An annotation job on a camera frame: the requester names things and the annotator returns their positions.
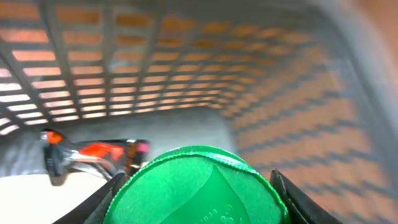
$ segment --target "green lid rim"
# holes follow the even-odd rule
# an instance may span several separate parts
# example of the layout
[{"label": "green lid rim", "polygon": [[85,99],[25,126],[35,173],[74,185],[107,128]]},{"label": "green lid rim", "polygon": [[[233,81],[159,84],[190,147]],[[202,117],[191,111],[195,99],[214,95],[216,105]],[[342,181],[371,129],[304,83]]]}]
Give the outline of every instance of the green lid rim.
[{"label": "green lid rim", "polygon": [[[171,151],[167,151],[164,154],[156,157],[154,160],[150,161],[146,166],[144,166],[142,169],[140,169],[138,172],[136,172],[118,191],[118,193],[115,195],[115,197],[112,199],[112,202],[110,203],[109,207],[108,207],[108,211],[106,212],[105,218],[104,218],[104,223],[110,223],[110,213],[114,212],[114,209],[116,207],[116,205],[119,202],[119,197],[121,197],[121,195],[123,193],[125,193],[125,191],[128,189],[128,187],[130,187],[130,185],[132,183],[134,183],[134,181],[136,179],[138,179],[140,176],[143,175],[143,173],[145,173],[149,168],[152,168],[152,166],[154,164],[160,164],[163,163],[165,161],[171,160],[171,159],[175,159],[176,157],[191,157],[191,156],[202,156],[202,157],[206,157],[209,158],[213,161],[219,162],[223,165],[228,165],[229,167],[235,168],[237,170],[243,171],[243,172],[247,172],[249,174],[252,174],[260,183],[263,184],[263,186],[268,190],[268,192],[270,192],[270,194],[272,195],[272,198],[275,200],[277,206],[282,210],[282,222],[283,224],[290,224],[290,218],[289,218],[289,213],[287,211],[287,207],[285,206],[285,204],[283,203],[283,201],[280,199],[278,193],[276,192],[276,190],[271,186],[271,184],[260,174],[258,173],[256,170],[254,170],[251,166],[249,166],[244,160],[242,160],[240,157],[238,157],[237,155],[234,155],[228,151],[225,151],[223,149],[217,148],[217,147],[212,147],[212,146],[200,146],[202,149],[205,147],[207,149],[209,149],[210,151],[213,152],[205,152],[204,150],[200,150],[198,151],[198,146],[185,146],[185,147],[181,147],[178,148],[179,150],[171,150]],[[215,151],[219,151],[221,150],[221,154],[226,156],[230,156],[233,159],[237,160],[240,162],[240,164],[235,163],[235,162],[231,162],[228,161],[226,159],[220,158],[217,156],[217,152]]]}]

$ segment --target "green bottle cap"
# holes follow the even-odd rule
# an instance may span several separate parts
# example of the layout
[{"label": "green bottle cap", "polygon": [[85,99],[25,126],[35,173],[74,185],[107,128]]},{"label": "green bottle cap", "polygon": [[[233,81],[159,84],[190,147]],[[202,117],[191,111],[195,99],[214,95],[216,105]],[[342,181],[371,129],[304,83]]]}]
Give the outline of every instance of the green bottle cap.
[{"label": "green bottle cap", "polygon": [[166,152],[121,188],[105,224],[289,224],[270,183],[244,160],[210,146]]}]

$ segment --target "gray surface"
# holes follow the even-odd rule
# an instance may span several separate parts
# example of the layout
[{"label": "gray surface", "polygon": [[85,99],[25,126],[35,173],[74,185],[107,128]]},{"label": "gray surface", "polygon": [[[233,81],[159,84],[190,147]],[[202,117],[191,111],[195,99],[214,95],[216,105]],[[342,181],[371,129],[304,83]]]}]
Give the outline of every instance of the gray surface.
[{"label": "gray surface", "polygon": [[[71,141],[147,139],[151,143],[148,159],[192,144],[206,144],[236,152],[228,125],[217,111],[209,108],[155,111],[93,120],[85,124],[63,124],[57,130]],[[31,129],[4,141],[0,146],[0,177],[45,172],[39,144],[40,129]]]}]

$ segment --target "green plastic lid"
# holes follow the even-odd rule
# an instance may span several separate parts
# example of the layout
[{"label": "green plastic lid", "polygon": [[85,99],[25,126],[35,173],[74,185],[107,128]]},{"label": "green plastic lid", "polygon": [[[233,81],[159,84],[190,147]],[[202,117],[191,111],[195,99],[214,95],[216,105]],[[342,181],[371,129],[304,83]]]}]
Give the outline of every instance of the green plastic lid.
[{"label": "green plastic lid", "polygon": [[105,224],[289,224],[270,183],[244,160],[210,146],[166,152],[136,173]]}]

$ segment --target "slotted grid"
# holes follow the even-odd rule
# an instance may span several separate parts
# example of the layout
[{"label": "slotted grid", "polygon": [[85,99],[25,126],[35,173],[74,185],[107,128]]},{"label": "slotted grid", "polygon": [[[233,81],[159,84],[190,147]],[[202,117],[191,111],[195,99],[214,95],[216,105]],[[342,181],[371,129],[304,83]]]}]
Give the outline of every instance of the slotted grid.
[{"label": "slotted grid", "polygon": [[265,177],[277,167],[342,220],[394,220],[396,195],[306,17],[233,2],[223,13],[33,2],[0,2],[0,135],[209,106]]}]

